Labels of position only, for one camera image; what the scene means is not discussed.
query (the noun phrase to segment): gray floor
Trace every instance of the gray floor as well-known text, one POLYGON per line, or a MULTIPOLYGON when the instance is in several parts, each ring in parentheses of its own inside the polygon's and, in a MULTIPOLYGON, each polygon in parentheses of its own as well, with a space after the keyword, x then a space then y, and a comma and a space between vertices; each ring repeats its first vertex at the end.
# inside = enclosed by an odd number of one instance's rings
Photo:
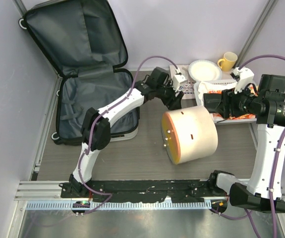
MULTIPOLYGON (((138 80, 148 72, 142 72, 138 80)), ((195 105, 195 100, 183 100, 183 107, 195 105)), ((173 165, 163 149, 161 117, 166 111, 159 99, 141 107, 139 132, 128 141, 110 143, 100 154, 93 179, 207 179, 213 170, 223 170, 238 178, 249 178, 256 150, 247 124, 217 125, 218 148, 214 155, 173 165)), ((75 169, 80 146, 55 145, 52 119, 38 180, 68 180, 75 169)))

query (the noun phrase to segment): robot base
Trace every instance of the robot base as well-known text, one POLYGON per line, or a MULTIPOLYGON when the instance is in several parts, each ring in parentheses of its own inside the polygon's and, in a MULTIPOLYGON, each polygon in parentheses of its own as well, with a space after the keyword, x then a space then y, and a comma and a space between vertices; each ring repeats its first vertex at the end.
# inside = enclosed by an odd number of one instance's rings
MULTIPOLYGON (((258 212, 271 213, 270 200, 251 194, 247 186, 240 183, 234 183, 229 192, 230 204, 234 207, 241 207, 258 212)), ((285 202, 275 200, 276 213, 285 213, 285 202)))
MULTIPOLYGON (((208 181, 199 179, 171 180, 90 180, 86 183, 96 191, 112 193, 109 202, 155 203, 164 202, 169 196, 173 203, 204 202, 204 197, 221 197, 221 189, 210 189, 208 181)), ((61 198, 87 200, 89 191, 73 175, 69 182, 61 183, 61 198)), ((103 202, 106 197, 93 194, 94 202, 103 202)))

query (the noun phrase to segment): metal floor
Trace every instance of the metal floor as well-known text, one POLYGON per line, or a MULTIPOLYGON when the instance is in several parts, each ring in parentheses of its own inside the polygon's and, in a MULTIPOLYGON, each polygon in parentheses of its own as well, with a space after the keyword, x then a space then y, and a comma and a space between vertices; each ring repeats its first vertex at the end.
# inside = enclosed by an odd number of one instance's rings
MULTIPOLYGON (((138 80, 146 74, 139 73, 138 80)), ((183 107, 195 100, 182 100, 183 107)), ((207 179, 213 170, 250 178, 256 150, 248 124, 217 125, 219 143, 214 155, 173 165, 163 149, 161 118, 167 108, 154 99, 140 108, 139 131, 128 141, 110 143, 97 158, 93 179, 207 179)), ((80 146, 56 145, 51 140, 55 129, 54 113, 45 145, 38 180, 68 180, 76 167, 80 146)))
MULTIPOLYGON (((206 210, 97 211, 84 217, 70 211, 27 211, 19 238, 254 238, 249 219, 227 220, 206 210)), ((241 217, 232 207, 228 215, 241 217)), ((272 237, 270 214, 252 213, 262 238, 272 237)), ((278 226, 278 238, 284 235, 278 226)))

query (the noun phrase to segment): white bowl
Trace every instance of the white bowl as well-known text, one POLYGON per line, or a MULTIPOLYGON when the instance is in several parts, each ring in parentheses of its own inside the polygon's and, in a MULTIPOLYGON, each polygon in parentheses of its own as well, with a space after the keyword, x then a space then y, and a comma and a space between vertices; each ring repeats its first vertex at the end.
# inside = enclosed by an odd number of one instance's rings
POLYGON ((192 62, 188 67, 188 73, 197 82, 220 80, 223 75, 217 64, 203 59, 192 62))

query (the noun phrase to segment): suitcase wheel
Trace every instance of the suitcase wheel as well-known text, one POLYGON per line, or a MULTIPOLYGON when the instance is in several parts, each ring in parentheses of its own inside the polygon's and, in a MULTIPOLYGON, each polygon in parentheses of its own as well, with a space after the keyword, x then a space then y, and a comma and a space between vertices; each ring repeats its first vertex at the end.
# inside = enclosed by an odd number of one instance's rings
POLYGON ((57 132, 54 132, 51 135, 51 139, 52 141, 56 144, 56 145, 61 145, 62 144, 62 140, 60 139, 60 137, 58 136, 57 132))
POLYGON ((19 26, 20 26, 23 30, 26 30, 26 29, 27 29, 23 18, 20 18, 18 23, 19 23, 19 26))

